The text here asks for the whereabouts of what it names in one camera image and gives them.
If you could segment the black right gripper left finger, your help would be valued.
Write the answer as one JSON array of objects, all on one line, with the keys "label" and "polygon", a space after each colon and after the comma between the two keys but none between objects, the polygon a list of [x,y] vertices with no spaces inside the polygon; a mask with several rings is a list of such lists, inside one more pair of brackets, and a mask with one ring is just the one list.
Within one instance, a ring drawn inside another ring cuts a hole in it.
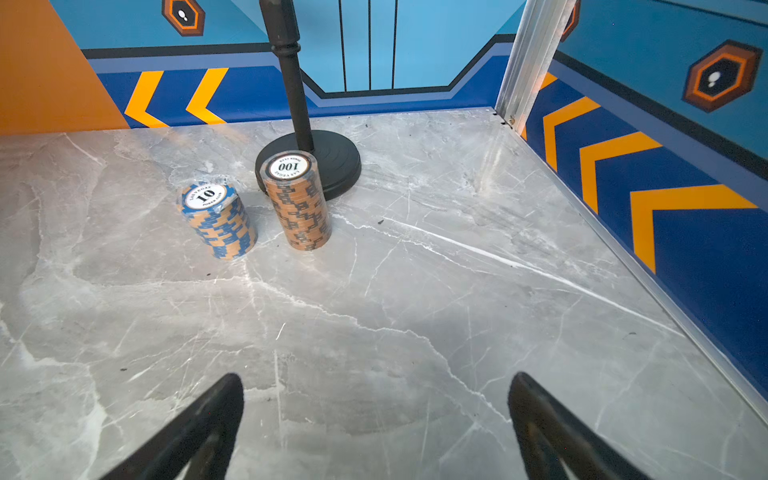
[{"label": "black right gripper left finger", "polygon": [[222,376],[105,479],[223,479],[244,410],[235,373]]}]

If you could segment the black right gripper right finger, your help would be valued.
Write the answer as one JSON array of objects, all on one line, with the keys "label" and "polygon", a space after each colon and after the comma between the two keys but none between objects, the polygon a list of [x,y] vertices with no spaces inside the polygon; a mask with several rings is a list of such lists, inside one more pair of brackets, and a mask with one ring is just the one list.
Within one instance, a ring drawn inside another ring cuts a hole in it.
[{"label": "black right gripper right finger", "polygon": [[514,375],[508,408],[530,479],[646,479],[525,372]]}]

